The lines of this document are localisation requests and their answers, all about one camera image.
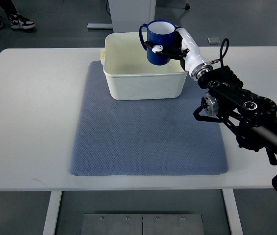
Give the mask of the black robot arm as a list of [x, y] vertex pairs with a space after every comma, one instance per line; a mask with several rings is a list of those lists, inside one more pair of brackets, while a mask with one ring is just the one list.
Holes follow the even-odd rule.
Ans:
[[194, 111], [198, 121], [224, 123], [236, 136], [240, 148], [255, 152], [266, 148], [270, 163], [277, 165], [277, 105], [269, 98], [243, 88], [229, 66], [203, 69], [197, 75], [207, 89]]

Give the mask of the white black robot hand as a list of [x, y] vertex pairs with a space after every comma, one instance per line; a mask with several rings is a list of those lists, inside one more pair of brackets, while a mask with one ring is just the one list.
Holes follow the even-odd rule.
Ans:
[[201, 55], [199, 47], [186, 29], [178, 27], [175, 32], [173, 46], [142, 41], [143, 46], [157, 56], [180, 61], [182, 69], [198, 81], [204, 73], [213, 70], [212, 63]]

